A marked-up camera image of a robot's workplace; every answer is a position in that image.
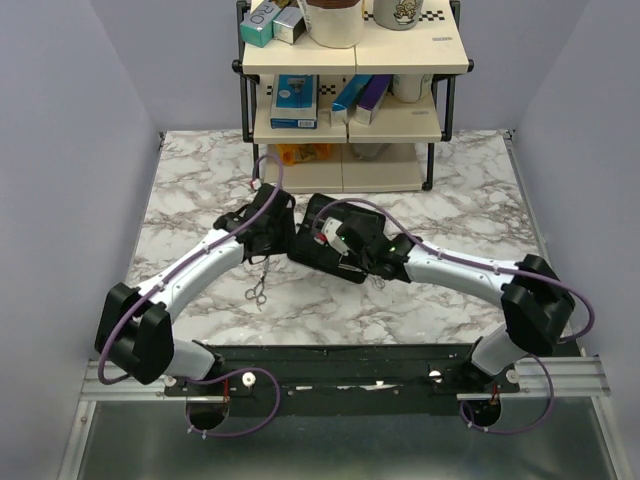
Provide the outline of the black zip tool case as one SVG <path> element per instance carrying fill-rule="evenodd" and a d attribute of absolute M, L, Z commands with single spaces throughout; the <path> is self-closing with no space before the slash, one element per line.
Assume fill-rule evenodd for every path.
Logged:
<path fill-rule="evenodd" d="M 311 233 L 313 220 L 320 210 L 332 201 L 334 198 L 321 193 L 315 193 L 311 196 L 295 235 L 293 247 L 287 253 L 287 257 L 289 260 L 313 270 L 333 275 L 351 283 L 362 284 L 368 274 L 360 267 L 355 256 L 342 256 L 328 244 L 318 243 Z M 345 220 L 349 216 L 355 216 L 367 225 L 380 228 L 384 228 L 386 223 L 383 214 L 349 204 L 331 207 L 328 216 L 337 220 Z"/>

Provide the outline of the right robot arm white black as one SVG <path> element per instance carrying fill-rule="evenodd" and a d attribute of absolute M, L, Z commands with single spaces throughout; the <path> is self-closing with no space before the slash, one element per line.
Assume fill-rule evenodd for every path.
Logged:
<path fill-rule="evenodd" d="M 575 308 L 549 264 L 536 255 L 519 262 L 458 256 L 407 233 L 389 239 L 354 216 L 329 220 L 322 232 L 332 248 L 370 274 L 442 286 L 502 309 L 504 323 L 477 340 L 460 367 L 462 384 L 474 392 L 529 354 L 551 355 Z"/>

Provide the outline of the silver cutting scissors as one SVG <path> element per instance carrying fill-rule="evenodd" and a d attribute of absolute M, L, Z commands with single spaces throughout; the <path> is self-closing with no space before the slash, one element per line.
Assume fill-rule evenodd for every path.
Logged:
<path fill-rule="evenodd" d="M 265 257 L 260 262 L 260 265 L 262 266 L 262 270 L 256 284 L 245 291 L 245 299 L 248 301 L 253 301 L 259 311 L 262 310 L 262 307 L 267 302 L 267 296 L 265 294 L 265 283 L 270 269 L 270 258 Z"/>

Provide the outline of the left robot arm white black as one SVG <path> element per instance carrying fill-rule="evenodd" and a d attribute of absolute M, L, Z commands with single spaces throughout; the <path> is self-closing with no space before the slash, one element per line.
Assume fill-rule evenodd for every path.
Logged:
<path fill-rule="evenodd" d="M 255 257 L 287 253 L 295 237 L 289 193 L 264 184 L 251 203 L 220 216 L 206 236 L 163 272 L 136 287 L 120 282 L 107 293 L 94 348 L 128 377 L 148 385 L 163 375 L 187 378 L 201 395 L 222 380 L 219 356 L 197 341 L 176 340 L 173 323 L 204 289 Z"/>

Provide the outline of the silver thinning scissors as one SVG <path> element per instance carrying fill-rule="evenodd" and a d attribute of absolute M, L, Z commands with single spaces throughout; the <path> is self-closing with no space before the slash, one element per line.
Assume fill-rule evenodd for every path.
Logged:
<path fill-rule="evenodd" d="M 372 286 L 376 289 L 376 290 L 383 290 L 386 286 L 386 282 L 384 279 L 380 278 L 380 277 L 376 277 L 376 276 L 370 276 L 369 280 L 372 284 Z"/>

